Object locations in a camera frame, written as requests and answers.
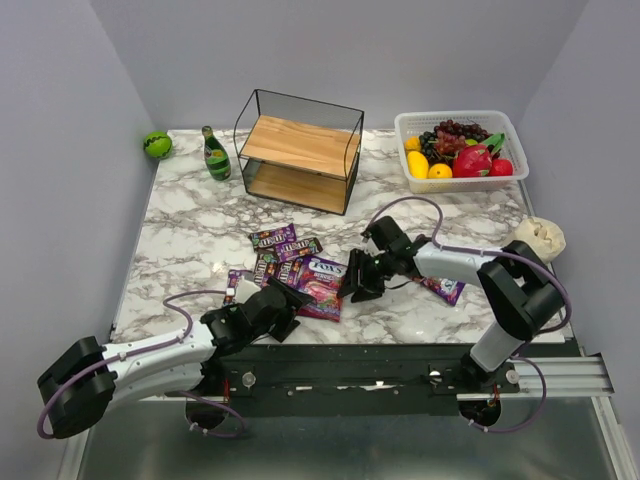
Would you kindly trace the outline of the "purple Fox's candy bag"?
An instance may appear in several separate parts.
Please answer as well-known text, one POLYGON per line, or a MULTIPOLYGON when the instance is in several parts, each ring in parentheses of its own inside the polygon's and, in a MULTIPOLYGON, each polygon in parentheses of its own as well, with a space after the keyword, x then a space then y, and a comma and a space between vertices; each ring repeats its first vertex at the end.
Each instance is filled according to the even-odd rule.
POLYGON ((438 295, 448 305, 455 306, 464 290, 464 282, 439 277, 427 277, 422 281, 422 285, 438 295))
POLYGON ((342 300, 337 296, 347 267, 317 256, 302 258, 296 283, 299 292, 310 295, 313 301, 299 310, 303 317, 339 323, 342 300))

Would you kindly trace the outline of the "purple m&m's bag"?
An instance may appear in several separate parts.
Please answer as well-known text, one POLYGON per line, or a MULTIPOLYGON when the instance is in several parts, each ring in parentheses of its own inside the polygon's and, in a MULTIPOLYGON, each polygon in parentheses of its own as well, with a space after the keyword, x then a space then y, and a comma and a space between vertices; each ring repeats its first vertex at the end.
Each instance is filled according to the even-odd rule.
POLYGON ((272 250, 258 250, 253 269, 253 281, 259 287, 264 287, 278 268, 279 260, 272 250))
POLYGON ((296 229, 293 223, 286 226, 252 232, 248 235, 252 248, 255 251, 269 250, 276 246, 294 242, 297 239, 296 229))
POLYGON ((322 244, 316 237, 299 239, 275 247, 275 254, 279 262, 292 261, 308 255, 319 254, 322 251, 322 244))
POLYGON ((235 300, 236 290, 241 280, 253 280, 253 272, 246 269, 230 269, 227 274, 227 284, 223 305, 232 304, 235 300))
POLYGON ((300 269, 304 263, 302 257, 282 262, 278 265, 275 277, 282 283, 295 287, 298 283, 300 269))

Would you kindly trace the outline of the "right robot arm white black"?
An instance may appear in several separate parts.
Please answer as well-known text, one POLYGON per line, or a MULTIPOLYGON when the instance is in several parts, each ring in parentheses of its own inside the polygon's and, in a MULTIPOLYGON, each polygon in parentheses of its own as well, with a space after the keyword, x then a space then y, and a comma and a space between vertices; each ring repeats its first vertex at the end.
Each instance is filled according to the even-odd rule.
POLYGON ((561 310, 571 312, 566 289, 523 241, 495 251, 445 246, 434 235, 410 238, 389 216, 372 222, 362 236, 378 253, 350 252, 339 298, 349 297, 353 303, 377 299, 395 276, 437 277, 484 291, 495 323, 457 368, 460 380, 470 387, 493 380, 507 360, 545 331, 552 317, 561 310))

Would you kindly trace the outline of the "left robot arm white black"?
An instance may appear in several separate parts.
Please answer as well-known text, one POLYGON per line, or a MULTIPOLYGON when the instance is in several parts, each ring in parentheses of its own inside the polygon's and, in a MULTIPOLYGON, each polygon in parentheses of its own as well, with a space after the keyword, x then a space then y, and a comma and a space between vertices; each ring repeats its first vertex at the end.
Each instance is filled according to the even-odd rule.
POLYGON ((271 278, 264 287, 241 281, 238 301, 206 312, 184 327, 129 343, 74 342, 38 378, 44 407, 37 420, 46 440, 75 436, 113 406, 149 396, 194 398, 206 364, 240 352, 263 335, 284 341, 299 324, 311 295, 271 278))

